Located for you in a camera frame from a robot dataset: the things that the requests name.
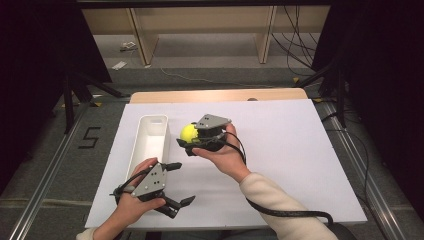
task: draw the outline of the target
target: white tabletop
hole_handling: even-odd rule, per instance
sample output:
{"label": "white tabletop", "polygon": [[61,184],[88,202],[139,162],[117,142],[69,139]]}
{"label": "white tabletop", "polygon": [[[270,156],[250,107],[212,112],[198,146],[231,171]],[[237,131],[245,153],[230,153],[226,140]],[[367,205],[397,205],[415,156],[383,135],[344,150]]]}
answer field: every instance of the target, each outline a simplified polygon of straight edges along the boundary
{"label": "white tabletop", "polygon": [[126,105],[86,227],[99,226],[115,209],[109,194],[126,180],[138,122],[142,116],[155,114],[169,118],[169,162],[183,164],[168,173],[165,193],[176,201],[192,195],[196,199],[175,219],[150,211],[130,228],[265,227],[234,180],[208,160],[188,157],[178,146],[175,139],[180,130],[206,113],[232,119],[251,171],[273,179],[310,210],[330,213],[335,222],[367,220],[310,100],[154,103]]}

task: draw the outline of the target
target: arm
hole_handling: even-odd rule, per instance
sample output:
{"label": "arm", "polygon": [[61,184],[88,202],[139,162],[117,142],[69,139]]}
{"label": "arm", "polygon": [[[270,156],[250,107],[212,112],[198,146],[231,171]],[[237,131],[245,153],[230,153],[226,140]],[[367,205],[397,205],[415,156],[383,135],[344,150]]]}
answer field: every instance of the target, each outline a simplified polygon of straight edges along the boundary
{"label": "arm", "polygon": [[[232,124],[226,131],[237,134]],[[239,147],[237,139],[227,135],[227,141]],[[234,149],[224,146],[217,152],[194,148],[193,153],[209,159],[223,173],[240,184],[242,193],[256,204],[272,210],[306,210],[306,208],[287,195],[270,179],[251,173]],[[279,239],[337,239],[317,218],[279,218],[261,213],[265,222],[277,233]]]}
{"label": "arm", "polygon": [[[155,165],[156,158],[150,158],[135,168],[133,175],[146,169],[150,165]],[[142,178],[134,179],[130,185],[137,186]],[[135,223],[145,212],[161,207],[165,204],[162,198],[155,198],[147,202],[141,202],[138,198],[131,197],[129,193],[123,193],[119,204],[110,217],[98,228],[87,229],[77,235],[77,240],[108,240],[114,239],[128,225]]]}

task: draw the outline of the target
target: sleeve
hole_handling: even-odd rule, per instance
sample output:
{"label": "sleeve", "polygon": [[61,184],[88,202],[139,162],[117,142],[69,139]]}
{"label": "sleeve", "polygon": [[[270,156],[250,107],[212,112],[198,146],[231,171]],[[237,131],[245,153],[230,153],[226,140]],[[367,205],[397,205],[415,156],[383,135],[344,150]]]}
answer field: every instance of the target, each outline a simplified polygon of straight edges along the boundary
{"label": "sleeve", "polygon": [[77,235],[76,240],[93,240],[93,234],[96,228],[86,229],[84,232]]}
{"label": "sleeve", "polygon": [[[307,210],[301,203],[286,194],[272,180],[251,173],[240,182],[242,193],[252,202],[281,211]],[[337,237],[317,218],[281,218],[265,214],[261,217],[276,232],[278,239],[333,240]]]}

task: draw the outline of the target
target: rectangular tray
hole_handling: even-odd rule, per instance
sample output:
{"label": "rectangular tray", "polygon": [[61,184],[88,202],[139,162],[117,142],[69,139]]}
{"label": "rectangular tray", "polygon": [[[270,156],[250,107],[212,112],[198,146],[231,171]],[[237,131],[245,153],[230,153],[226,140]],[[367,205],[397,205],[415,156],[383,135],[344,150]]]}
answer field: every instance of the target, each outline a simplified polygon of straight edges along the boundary
{"label": "rectangular tray", "polygon": [[166,115],[146,115],[140,118],[134,148],[131,154],[127,179],[142,161],[157,157],[158,162],[167,163],[171,134]]}

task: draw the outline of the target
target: ball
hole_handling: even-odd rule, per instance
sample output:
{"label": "ball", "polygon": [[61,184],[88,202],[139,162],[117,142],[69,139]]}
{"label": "ball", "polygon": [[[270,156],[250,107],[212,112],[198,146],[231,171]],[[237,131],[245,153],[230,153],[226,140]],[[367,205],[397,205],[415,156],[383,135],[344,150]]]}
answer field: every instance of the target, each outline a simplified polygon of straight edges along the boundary
{"label": "ball", "polygon": [[185,126],[180,133],[180,139],[186,141],[187,143],[192,143],[193,138],[197,138],[197,129],[194,128],[195,124],[190,123]]}

